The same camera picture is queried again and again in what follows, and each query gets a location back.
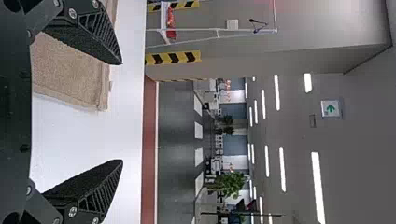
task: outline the pole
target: pole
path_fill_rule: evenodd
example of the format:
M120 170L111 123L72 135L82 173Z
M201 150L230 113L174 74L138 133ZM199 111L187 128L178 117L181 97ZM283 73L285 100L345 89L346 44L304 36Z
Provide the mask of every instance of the pole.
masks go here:
M212 213L212 212L202 212L201 215L208 215L208 216L219 216L219 215L239 215L244 217L283 217L284 215L281 214L260 214L260 213L249 213L249 212L234 212L234 213Z

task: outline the ceiling light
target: ceiling light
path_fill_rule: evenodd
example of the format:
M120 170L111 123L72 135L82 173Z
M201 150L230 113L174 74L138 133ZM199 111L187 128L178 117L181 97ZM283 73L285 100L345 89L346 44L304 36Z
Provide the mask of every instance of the ceiling light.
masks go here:
M268 146L265 146L265 175L270 177L270 158L268 153Z
M250 144L247 144L247 158L250 161L251 160L251 156L250 156Z
M248 98L248 84L245 82L245 98Z
M254 122L256 124L259 123L259 116L258 116L258 109L257 109L257 100L254 100Z
M264 216L263 216L263 208L262 208L262 197L260 197L260 201L259 201L259 206L260 206L260 223L263 224L264 223Z
M321 173L320 173L320 157L317 152L312 152L311 156L312 156L312 169L314 174L317 218L320 224L326 224L326 217L324 213L324 202L323 202L323 189L322 189Z
M275 84L275 100L276 100L276 110L280 110L280 96L279 96L279 76L274 75L274 84Z
M248 108L248 113L250 115L250 127L253 127L253 110L251 107Z
M265 92L262 90L262 118L267 118L267 109L265 107Z
M254 144L251 144L251 163L253 163L253 165L254 165L254 161L255 161L255 158L254 158Z
M280 181L283 192L286 192L286 172L285 172L285 155L283 147L279 149L279 161L280 161Z
M309 93L312 91L312 77L310 73L304 74L304 84L305 84L305 92Z

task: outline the potted plant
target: potted plant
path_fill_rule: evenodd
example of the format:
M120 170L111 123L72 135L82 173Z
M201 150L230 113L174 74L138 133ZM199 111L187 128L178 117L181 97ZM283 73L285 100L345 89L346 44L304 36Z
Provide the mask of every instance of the potted plant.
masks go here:
M218 175L214 183L206 184L206 187L209 191L222 191L225 198L233 197L237 199L239 197L239 190L244 187L246 180L242 173L228 173Z

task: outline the gray floor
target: gray floor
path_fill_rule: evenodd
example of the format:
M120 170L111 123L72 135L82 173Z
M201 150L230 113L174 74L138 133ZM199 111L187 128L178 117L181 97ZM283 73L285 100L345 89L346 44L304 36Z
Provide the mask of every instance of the gray floor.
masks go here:
M158 223L190 224L195 178L204 169L195 167L195 149L210 156L213 120L194 111L192 82L162 83L159 95ZM194 122L203 125L203 139L194 138Z

